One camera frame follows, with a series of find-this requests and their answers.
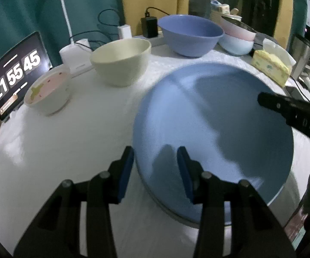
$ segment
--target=white tablecloth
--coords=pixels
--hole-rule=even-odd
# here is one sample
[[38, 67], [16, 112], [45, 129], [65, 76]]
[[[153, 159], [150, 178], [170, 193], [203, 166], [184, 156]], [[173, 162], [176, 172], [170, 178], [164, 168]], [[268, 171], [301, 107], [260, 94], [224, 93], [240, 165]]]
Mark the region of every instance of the white tablecloth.
[[[164, 46], [152, 49], [145, 75], [133, 86], [113, 88], [89, 71], [72, 80], [73, 94], [57, 114], [43, 117], [21, 106], [0, 129], [0, 241], [13, 252], [43, 203], [66, 178], [91, 179], [132, 144], [132, 125], [147, 90], [174, 68], [214, 61], [248, 70], [277, 93], [283, 91], [242, 57], [219, 48], [199, 59], [181, 57]], [[297, 207], [310, 172], [310, 140], [294, 132], [292, 172], [271, 208], [282, 224]], [[126, 196], [110, 205], [119, 257], [192, 257], [198, 230], [164, 213], [145, 191], [135, 167]], [[86, 254], [84, 216], [80, 247]]]

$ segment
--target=digital clock display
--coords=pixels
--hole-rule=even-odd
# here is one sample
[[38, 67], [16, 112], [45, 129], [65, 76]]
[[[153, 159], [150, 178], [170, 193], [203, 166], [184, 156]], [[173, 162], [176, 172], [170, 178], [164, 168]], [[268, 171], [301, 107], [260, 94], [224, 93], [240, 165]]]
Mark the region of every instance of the digital clock display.
[[23, 100], [29, 87], [52, 67], [39, 32], [26, 37], [0, 59], [0, 120]]

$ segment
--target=bowl with food residue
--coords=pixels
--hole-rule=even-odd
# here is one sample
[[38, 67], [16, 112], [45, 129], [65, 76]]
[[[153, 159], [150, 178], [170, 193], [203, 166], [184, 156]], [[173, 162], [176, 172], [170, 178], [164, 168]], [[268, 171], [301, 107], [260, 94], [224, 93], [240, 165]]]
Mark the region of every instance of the bowl with food residue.
[[38, 78], [27, 90], [24, 104], [44, 115], [61, 109], [70, 97], [70, 70], [57, 66]]

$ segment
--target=pink bowl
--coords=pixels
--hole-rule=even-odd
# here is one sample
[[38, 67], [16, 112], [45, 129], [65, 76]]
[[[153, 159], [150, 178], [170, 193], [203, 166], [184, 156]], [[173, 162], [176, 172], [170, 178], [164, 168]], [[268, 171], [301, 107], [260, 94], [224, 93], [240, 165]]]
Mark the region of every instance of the pink bowl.
[[254, 41], [256, 35], [256, 31], [245, 23], [225, 16], [221, 16], [221, 27], [229, 36], [241, 40]]

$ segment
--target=blue bowl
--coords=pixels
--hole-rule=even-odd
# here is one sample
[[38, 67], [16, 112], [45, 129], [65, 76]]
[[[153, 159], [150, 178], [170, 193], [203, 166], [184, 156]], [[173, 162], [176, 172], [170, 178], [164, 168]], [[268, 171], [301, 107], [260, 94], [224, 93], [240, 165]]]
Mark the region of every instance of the blue bowl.
[[247, 179], [267, 204], [276, 197], [290, 173], [293, 134], [284, 117], [258, 104], [260, 92], [273, 93], [244, 70], [201, 63], [173, 71], [143, 97], [133, 131], [137, 169], [170, 215], [191, 226], [201, 218], [202, 205], [186, 197], [180, 176], [182, 145], [220, 179]]
[[178, 54], [200, 57], [212, 50], [223, 29], [216, 23], [193, 15], [169, 15], [158, 21], [166, 44]]

